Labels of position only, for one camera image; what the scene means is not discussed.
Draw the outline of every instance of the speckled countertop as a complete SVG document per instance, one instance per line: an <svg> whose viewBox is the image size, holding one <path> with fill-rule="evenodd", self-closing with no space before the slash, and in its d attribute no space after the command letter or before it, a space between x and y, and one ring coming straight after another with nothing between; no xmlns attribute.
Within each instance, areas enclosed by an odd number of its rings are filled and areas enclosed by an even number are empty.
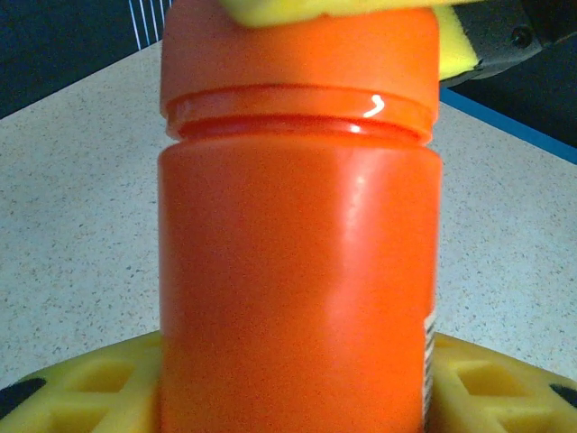
<svg viewBox="0 0 577 433"><path fill-rule="evenodd" d="M153 45L0 120L0 387L158 327ZM577 379L577 166L443 106L439 330Z"/></svg>

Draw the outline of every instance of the plastic container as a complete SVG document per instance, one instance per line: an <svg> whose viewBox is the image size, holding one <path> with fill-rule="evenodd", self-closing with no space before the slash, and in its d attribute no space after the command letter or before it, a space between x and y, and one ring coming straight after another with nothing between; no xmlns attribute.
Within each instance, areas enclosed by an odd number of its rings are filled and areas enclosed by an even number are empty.
<svg viewBox="0 0 577 433"><path fill-rule="evenodd" d="M423 430L437 105L428 10L247 30L174 4L163 433Z"/></svg>

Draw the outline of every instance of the black object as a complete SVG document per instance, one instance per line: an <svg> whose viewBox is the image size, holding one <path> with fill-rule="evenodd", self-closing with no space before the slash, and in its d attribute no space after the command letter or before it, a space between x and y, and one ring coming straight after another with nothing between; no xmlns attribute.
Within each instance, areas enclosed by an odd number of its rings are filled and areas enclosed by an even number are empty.
<svg viewBox="0 0 577 433"><path fill-rule="evenodd" d="M521 0L542 45L547 46L577 34L577 1Z"/></svg>
<svg viewBox="0 0 577 433"><path fill-rule="evenodd" d="M543 50L519 1L470 3L453 9L480 61L474 70L444 80L444 86L492 77Z"/></svg>
<svg viewBox="0 0 577 433"><path fill-rule="evenodd" d="M577 0L493 0L454 10L481 62L442 84L577 147Z"/></svg>
<svg viewBox="0 0 577 433"><path fill-rule="evenodd" d="M560 385L558 383L553 383L549 385L553 391L557 393L559 397L571 404L575 409L577 409L577 390L569 388L567 386Z"/></svg>
<svg viewBox="0 0 577 433"><path fill-rule="evenodd" d="M0 390L0 419L24 403L45 384L46 380L35 377Z"/></svg>

